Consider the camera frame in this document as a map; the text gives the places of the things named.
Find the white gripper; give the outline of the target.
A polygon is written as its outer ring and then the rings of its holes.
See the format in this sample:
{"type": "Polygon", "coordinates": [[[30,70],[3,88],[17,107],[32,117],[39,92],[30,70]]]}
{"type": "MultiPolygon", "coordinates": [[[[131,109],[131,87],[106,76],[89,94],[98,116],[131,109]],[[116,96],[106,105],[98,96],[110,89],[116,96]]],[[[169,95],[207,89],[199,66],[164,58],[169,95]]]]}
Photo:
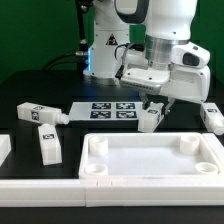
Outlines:
{"type": "Polygon", "coordinates": [[[143,110],[150,106],[147,94],[169,97],[165,106],[165,115],[168,115],[176,99],[197,104],[206,101],[210,69],[208,66],[201,69],[175,66],[172,71],[131,68],[121,77],[120,83],[140,91],[143,110]]]}

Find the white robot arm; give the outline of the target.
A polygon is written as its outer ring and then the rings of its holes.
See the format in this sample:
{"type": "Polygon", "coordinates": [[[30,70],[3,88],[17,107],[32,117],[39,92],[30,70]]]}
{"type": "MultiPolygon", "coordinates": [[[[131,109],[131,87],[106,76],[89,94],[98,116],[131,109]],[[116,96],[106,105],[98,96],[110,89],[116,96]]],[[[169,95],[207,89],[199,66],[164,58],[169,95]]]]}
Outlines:
{"type": "Polygon", "coordinates": [[[201,104],[210,87],[210,53],[190,41],[198,0],[93,0],[94,41],[84,77],[201,104]]]}

